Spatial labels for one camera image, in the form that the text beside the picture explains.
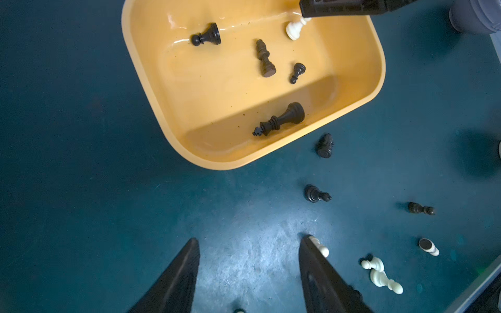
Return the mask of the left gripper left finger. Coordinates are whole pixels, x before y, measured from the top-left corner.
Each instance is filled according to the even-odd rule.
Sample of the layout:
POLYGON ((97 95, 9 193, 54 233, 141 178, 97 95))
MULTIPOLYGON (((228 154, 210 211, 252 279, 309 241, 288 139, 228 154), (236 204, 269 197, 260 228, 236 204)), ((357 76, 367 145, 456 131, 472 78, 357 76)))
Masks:
POLYGON ((199 242, 193 237, 129 312, 190 313, 199 264, 199 242))

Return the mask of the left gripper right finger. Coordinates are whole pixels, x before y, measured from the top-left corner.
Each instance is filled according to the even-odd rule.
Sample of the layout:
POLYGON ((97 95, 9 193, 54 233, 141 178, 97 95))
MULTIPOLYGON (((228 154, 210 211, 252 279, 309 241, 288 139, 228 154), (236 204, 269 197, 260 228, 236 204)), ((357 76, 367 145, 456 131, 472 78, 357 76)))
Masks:
POLYGON ((309 236, 299 247, 300 277, 307 312, 371 312, 335 271, 309 236))

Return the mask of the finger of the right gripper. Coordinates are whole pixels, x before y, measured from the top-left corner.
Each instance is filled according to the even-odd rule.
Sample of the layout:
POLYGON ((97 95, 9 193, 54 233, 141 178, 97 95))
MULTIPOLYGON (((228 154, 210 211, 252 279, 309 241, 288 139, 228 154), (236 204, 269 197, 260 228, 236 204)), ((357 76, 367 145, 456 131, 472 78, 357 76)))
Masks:
POLYGON ((327 16, 381 15, 403 8, 417 0, 300 0, 304 18, 327 16))

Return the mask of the black king chess piece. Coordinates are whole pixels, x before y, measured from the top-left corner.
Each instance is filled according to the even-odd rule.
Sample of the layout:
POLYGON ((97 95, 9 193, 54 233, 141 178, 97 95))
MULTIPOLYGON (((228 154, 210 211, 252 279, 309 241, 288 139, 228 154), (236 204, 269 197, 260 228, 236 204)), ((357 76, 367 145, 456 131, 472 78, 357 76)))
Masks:
POLYGON ((253 136, 267 136, 271 131, 280 130, 287 123, 300 124, 305 119, 305 112, 300 103, 290 103, 279 117, 272 116, 268 121, 260 122, 253 131, 253 136))

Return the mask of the brown bishop chess piece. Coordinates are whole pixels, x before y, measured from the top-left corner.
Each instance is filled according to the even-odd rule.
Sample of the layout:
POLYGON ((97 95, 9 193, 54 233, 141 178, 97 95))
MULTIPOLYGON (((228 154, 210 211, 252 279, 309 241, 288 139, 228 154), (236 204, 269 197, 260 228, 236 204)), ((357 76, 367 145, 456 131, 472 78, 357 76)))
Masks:
POLYGON ((267 50, 266 44, 262 39, 257 40, 257 56, 261 61, 260 70, 262 76, 265 78, 269 78, 273 76, 277 70, 275 65, 270 61, 270 52, 267 50))

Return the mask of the black pawn chess piece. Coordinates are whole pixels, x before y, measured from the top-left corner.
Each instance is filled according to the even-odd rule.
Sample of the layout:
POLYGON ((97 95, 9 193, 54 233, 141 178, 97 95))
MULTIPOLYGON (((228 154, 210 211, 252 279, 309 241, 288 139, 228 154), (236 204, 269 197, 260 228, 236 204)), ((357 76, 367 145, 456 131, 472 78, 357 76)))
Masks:
POLYGON ((210 23, 208 29, 204 33, 192 35, 190 41, 194 46, 199 46, 205 43, 212 43, 215 45, 222 43, 219 28, 216 23, 210 23))

